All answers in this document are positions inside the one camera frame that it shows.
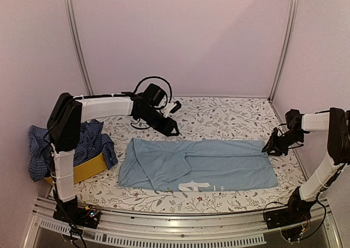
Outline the light blue t-shirt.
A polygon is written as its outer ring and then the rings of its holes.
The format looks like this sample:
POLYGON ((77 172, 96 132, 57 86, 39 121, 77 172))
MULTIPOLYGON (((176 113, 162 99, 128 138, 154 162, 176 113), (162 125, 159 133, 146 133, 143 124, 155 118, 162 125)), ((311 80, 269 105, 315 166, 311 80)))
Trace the light blue t-shirt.
POLYGON ((154 191, 245 191, 278 186, 258 140, 147 141, 133 138, 119 170, 123 187, 154 191))

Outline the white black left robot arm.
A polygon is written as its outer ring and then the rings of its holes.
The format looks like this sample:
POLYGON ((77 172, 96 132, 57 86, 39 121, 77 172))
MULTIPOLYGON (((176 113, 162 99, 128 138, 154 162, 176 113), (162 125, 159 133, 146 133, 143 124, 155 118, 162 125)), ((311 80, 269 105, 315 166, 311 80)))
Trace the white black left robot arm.
POLYGON ((146 93, 104 94, 96 96, 72 96, 62 93, 49 117, 47 129, 55 167, 53 180, 58 198, 64 202, 59 211, 70 223, 81 218, 80 208, 71 202, 75 199, 73 158, 80 140, 82 123, 112 116, 131 116, 143 120, 146 125, 165 136, 177 136, 177 122, 169 117, 181 108, 179 101, 167 101, 160 106, 159 95, 146 93))

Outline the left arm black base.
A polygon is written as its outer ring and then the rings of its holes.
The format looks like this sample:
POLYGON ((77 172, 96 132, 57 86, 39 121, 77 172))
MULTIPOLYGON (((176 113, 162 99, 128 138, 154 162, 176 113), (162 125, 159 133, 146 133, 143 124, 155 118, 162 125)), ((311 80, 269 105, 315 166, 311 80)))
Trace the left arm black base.
POLYGON ((97 229, 100 217, 101 211, 99 209, 91 205, 79 207, 78 204, 73 201, 57 203, 53 214, 53 218, 58 221, 70 223, 73 226, 82 226, 92 229, 97 229))

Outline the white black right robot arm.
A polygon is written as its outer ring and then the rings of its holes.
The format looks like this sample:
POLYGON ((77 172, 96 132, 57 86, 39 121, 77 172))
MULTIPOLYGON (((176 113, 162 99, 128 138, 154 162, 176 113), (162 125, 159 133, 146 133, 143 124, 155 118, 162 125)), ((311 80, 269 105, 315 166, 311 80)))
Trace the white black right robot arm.
POLYGON ((291 109, 285 114, 285 132, 275 127, 262 151, 271 156, 287 155, 304 143, 305 135, 323 132, 326 142, 322 161, 313 174, 289 198, 283 219, 294 224, 304 215, 303 206, 313 205, 317 196, 327 190, 340 172, 349 166, 349 110, 331 107, 317 113, 303 114, 291 109))

